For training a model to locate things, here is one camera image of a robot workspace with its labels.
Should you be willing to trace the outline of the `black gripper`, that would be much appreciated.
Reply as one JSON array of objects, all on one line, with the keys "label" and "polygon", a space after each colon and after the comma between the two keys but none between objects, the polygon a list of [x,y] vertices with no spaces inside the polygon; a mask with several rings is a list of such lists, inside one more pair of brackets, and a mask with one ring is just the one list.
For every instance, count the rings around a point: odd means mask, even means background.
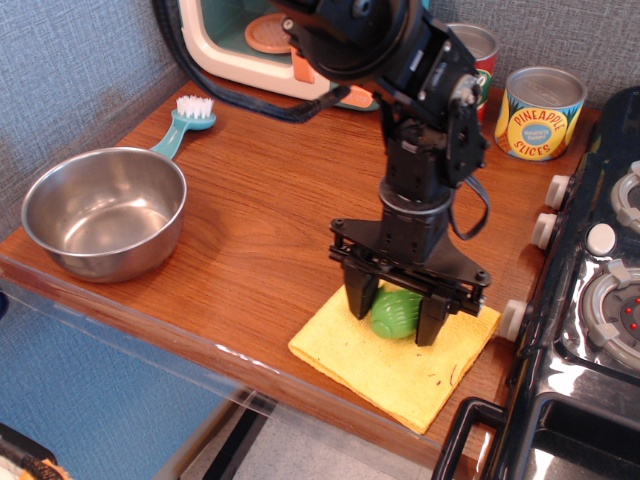
[{"label": "black gripper", "polygon": [[456,248],[448,224],[448,203],[422,211],[386,205],[379,221],[334,219],[330,257],[342,265],[351,313],[362,320],[384,280],[423,297],[417,346],[432,345],[449,314],[478,314],[491,275]]}]

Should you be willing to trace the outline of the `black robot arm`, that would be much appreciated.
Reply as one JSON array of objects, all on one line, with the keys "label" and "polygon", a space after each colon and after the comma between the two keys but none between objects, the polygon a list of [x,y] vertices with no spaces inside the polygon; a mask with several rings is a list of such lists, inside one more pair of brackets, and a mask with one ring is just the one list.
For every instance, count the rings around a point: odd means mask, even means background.
[{"label": "black robot arm", "polygon": [[278,8],[317,73],[367,90],[380,107],[382,217],[331,224],[349,308],[363,318],[381,281],[410,290],[420,296],[415,341],[428,346],[448,316],[479,312],[491,281],[451,242],[456,192],[482,191],[475,172],[488,149],[474,56],[418,1],[281,1]]}]

